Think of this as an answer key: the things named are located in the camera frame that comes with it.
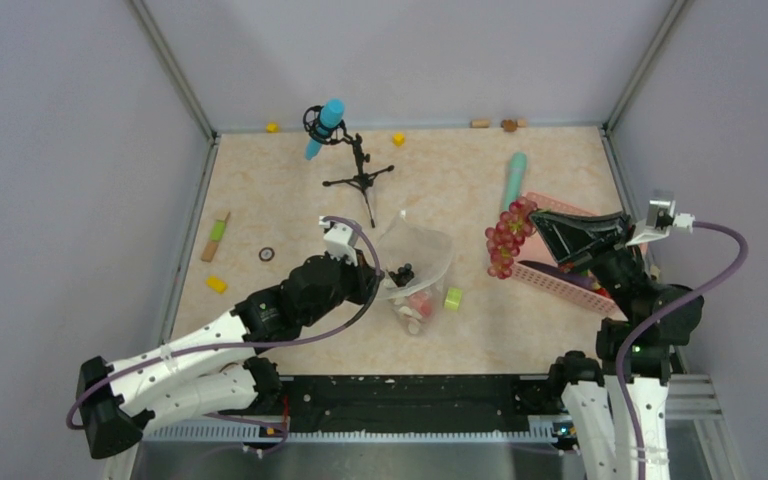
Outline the black grape bunch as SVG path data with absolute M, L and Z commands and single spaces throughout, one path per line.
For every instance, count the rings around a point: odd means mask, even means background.
M 396 287 L 405 287 L 415 278 L 413 265 L 411 263 L 405 263 L 402 266 L 399 266 L 396 270 L 389 271 L 388 276 Z

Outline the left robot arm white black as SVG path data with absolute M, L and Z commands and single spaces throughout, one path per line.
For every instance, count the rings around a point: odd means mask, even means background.
M 356 323 L 377 294 L 382 273 L 364 259 L 315 255 L 280 284 L 250 294 L 216 320 L 169 344 L 79 369 L 67 425 L 84 433 L 93 459 L 118 455 L 144 436 L 194 417 L 240 411 L 265 415 L 283 396 L 274 348 L 302 345 L 302 330 L 345 302 Z

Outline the red grape bunch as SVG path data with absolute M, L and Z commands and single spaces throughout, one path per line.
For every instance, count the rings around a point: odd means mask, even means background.
M 513 265 L 526 240 L 536 233 L 531 215 L 537 204 L 521 196 L 500 213 L 497 223 L 485 232 L 486 248 L 490 258 L 489 276 L 504 280 L 510 278 Z

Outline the clear zip top bag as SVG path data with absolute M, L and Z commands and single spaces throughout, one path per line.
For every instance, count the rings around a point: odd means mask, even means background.
M 411 220 L 406 210 L 399 211 L 381 235 L 377 251 L 384 278 L 376 301 L 388 307 L 406 333 L 419 336 L 430 326 L 443 309 L 446 295 L 446 277 L 454 258 L 453 238 L 439 230 L 427 228 Z M 411 263 L 415 278 L 405 287 L 398 288 L 390 280 L 389 271 Z M 429 318 L 420 318 L 407 303 L 416 292 L 433 296 L 434 312 Z

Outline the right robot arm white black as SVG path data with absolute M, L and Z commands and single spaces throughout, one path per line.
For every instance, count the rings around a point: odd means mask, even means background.
M 587 478 L 668 478 L 670 355 L 688 344 L 704 300 L 689 287 L 654 280 L 640 247 L 675 228 L 692 230 L 694 217 L 653 207 L 639 223 L 622 212 L 539 210 L 530 219 L 559 267 L 592 274 L 624 316 L 603 319 L 594 358 L 560 357 L 546 385 L 549 404 L 572 417 Z

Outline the purple eggplant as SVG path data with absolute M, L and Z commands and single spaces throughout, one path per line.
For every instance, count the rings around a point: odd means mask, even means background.
M 557 276 L 561 280 L 576 285 L 579 288 L 591 291 L 597 290 L 599 288 L 598 280 L 589 271 L 571 272 L 559 270 L 557 272 Z

